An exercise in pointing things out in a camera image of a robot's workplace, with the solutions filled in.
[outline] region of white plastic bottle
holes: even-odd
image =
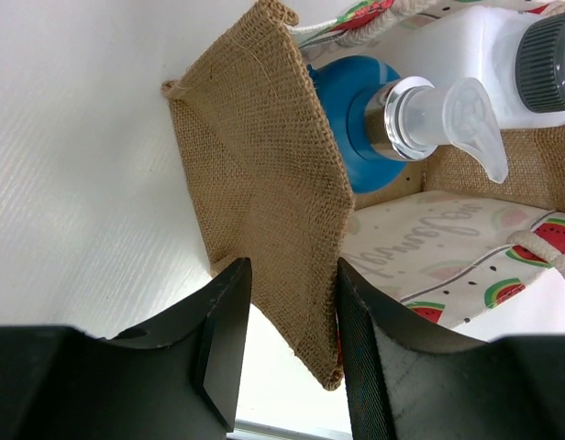
[[[478,79],[501,129],[565,124],[565,14],[542,19],[477,5],[388,38],[369,54],[436,87]]]

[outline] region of white surface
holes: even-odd
[[[234,434],[227,438],[231,440],[351,440],[350,433],[340,433],[329,429],[318,429],[312,425],[297,425],[279,427],[276,423],[258,424],[245,423],[239,418],[236,420]]]
[[[252,3],[0,1],[0,324],[114,336],[209,281],[160,88]],[[349,431],[342,392],[252,308],[240,414]]]
[[[478,79],[493,102],[501,129],[557,127],[565,124],[565,112],[535,114],[527,110],[515,85],[519,42],[539,19],[534,14],[477,5],[404,38],[385,38],[370,54],[401,76],[423,76],[436,87],[450,87],[464,77]]]
[[[325,391],[253,306],[246,338],[238,418],[312,435],[351,432],[344,387]]]
[[[491,341],[510,335],[565,335],[565,281],[549,269],[518,295],[454,329]]]

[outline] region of gray bottle cap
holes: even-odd
[[[565,13],[531,25],[519,44],[517,91],[534,113],[565,110]]]

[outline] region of bottle nozzle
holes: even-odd
[[[490,180],[502,183],[506,179],[509,168],[503,138],[480,81],[463,78],[449,89],[416,87],[404,96],[398,113],[407,145],[452,144],[478,160]]]

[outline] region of rope handle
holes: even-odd
[[[551,246],[542,237],[531,231],[515,231],[507,238],[506,242],[509,245],[519,245],[537,255],[556,268],[565,280],[565,255]]]
[[[338,36],[339,46],[354,47],[369,43],[406,18],[438,3],[438,0],[395,0],[393,5],[374,18],[370,23],[349,30]]]

